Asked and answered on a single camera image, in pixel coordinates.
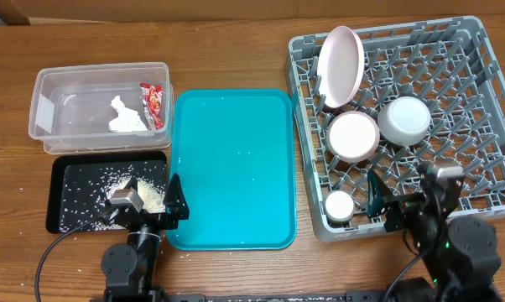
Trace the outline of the white napkin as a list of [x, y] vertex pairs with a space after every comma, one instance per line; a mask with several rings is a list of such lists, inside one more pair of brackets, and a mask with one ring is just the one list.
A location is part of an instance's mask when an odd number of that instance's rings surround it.
[[148, 130], [138, 112], [127, 108], [120, 96], [115, 96], [111, 100], [111, 107], [117, 112], [117, 117], [108, 123], [111, 132], [124, 133]]

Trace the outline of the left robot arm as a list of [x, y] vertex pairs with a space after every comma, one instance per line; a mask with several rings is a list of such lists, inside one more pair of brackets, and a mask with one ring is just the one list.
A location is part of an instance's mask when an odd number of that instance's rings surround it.
[[190, 215], [177, 174], [167, 185], [161, 212], [145, 211], [137, 188], [138, 181], [132, 178], [106, 201], [103, 221], [126, 228], [128, 238], [125, 243], [108, 248], [102, 256], [105, 301], [164, 300], [163, 289], [152, 285], [162, 233], [177, 229], [179, 222]]

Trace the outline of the small white cup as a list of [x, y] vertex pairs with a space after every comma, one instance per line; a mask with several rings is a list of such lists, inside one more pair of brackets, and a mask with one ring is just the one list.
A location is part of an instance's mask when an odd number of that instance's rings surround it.
[[333, 190], [325, 199], [325, 214], [330, 221], [350, 221], [354, 214], [354, 199], [341, 190]]

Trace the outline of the grey bowl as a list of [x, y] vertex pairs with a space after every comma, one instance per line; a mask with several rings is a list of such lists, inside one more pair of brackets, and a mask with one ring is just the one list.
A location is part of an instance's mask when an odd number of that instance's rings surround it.
[[429, 108], [412, 96], [401, 96], [381, 109], [377, 117], [380, 133], [389, 142], [410, 146], [421, 142], [431, 122]]

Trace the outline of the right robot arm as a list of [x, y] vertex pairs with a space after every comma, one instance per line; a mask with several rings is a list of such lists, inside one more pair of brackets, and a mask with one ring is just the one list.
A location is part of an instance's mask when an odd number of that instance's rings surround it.
[[[413, 239], [415, 257], [388, 286], [384, 301], [499, 301], [494, 275], [501, 267], [494, 226], [474, 216], [451, 218], [465, 181], [454, 163], [418, 167], [420, 189], [395, 195], [374, 171], [367, 173], [367, 216], [384, 216], [386, 232]], [[406, 279], [423, 262], [430, 277]]]

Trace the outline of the red foil snack wrapper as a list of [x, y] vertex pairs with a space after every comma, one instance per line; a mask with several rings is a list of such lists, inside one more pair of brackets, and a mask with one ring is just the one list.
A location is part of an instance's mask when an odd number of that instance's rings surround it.
[[140, 84], [143, 101], [143, 111], [151, 130], [159, 130], [164, 127], [164, 122], [159, 114], [163, 101], [163, 88], [148, 83]]

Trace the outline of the large white plate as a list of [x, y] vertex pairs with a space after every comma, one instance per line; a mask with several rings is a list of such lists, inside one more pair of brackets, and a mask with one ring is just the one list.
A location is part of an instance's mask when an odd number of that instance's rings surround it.
[[325, 105], [338, 108], [356, 95], [364, 72], [364, 49], [358, 35], [346, 26], [328, 33], [318, 57], [318, 92]]

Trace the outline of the white rice pile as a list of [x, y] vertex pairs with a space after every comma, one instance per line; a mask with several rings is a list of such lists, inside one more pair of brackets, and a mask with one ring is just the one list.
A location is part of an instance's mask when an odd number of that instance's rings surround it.
[[65, 170], [60, 197], [59, 231], [64, 233], [104, 212], [105, 201], [135, 177], [143, 209], [164, 210], [166, 163], [160, 160], [76, 164]]

